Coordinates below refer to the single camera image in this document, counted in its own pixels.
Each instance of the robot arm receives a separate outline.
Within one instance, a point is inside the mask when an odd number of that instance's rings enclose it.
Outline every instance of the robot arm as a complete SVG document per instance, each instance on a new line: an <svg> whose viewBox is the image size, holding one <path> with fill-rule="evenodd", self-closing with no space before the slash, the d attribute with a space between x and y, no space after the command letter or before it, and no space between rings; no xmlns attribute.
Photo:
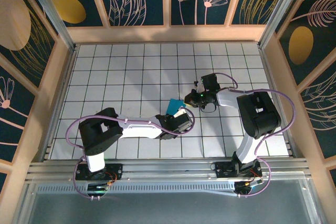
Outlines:
<svg viewBox="0 0 336 224"><path fill-rule="evenodd" d="M216 167L230 177L247 175L251 168L260 165L254 151L257 139L271 134L281 125L281 118L267 92L238 93L228 88L221 89L216 74L208 74L195 81L195 89L188 94L184 103L194 108L204 109L207 104L230 106L240 111L245 135L240 147L233 155L229 167Z"/></svg>
<svg viewBox="0 0 336 224"><path fill-rule="evenodd" d="M97 115L124 120L124 123L106 119L86 119L79 124L84 153L87 157L89 170L92 173L104 169L104 151L120 138L147 137L171 139L177 136L167 133L162 129L179 134L186 131L193 124L184 109L180 109L175 115L156 115L151 118L127 118L123 115L117 115L114 108L106 108L97 113ZM148 124L148 121L160 125L161 128ZM102 124L108 128L104 132Z"/></svg>

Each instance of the grid floor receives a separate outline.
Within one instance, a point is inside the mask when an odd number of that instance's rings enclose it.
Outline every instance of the grid floor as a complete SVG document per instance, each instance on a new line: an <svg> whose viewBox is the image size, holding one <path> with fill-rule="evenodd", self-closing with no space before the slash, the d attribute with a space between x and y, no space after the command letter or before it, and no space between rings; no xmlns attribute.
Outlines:
<svg viewBox="0 0 336 224"><path fill-rule="evenodd" d="M241 90L269 88L254 43L81 45L48 158L80 158L81 150L65 141L65 131L75 119L107 107L130 117L164 114L171 98L183 100L196 79L213 72L232 75ZM232 85L224 76L217 79L222 87ZM185 136L120 139L105 158L232 156L244 135L239 112L228 107L193 112L196 124ZM78 127L70 138L82 144ZM287 146L283 135L275 136L258 155L288 156Z"/></svg>

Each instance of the yellow circle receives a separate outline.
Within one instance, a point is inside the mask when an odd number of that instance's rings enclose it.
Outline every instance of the yellow circle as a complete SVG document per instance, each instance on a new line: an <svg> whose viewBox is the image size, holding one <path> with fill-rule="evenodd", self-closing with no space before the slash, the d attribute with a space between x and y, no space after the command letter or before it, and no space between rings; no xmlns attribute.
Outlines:
<svg viewBox="0 0 336 224"><path fill-rule="evenodd" d="M23 0L0 0L0 45L20 50L28 43L31 30L29 9Z"/></svg>
<svg viewBox="0 0 336 224"><path fill-rule="evenodd" d="M62 20L77 24L84 21L86 12L78 0L51 0Z"/></svg>
<svg viewBox="0 0 336 224"><path fill-rule="evenodd" d="M311 30L305 26L299 26L294 30L289 40L289 58L295 65L306 61L313 48L314 36Z"/></svg>

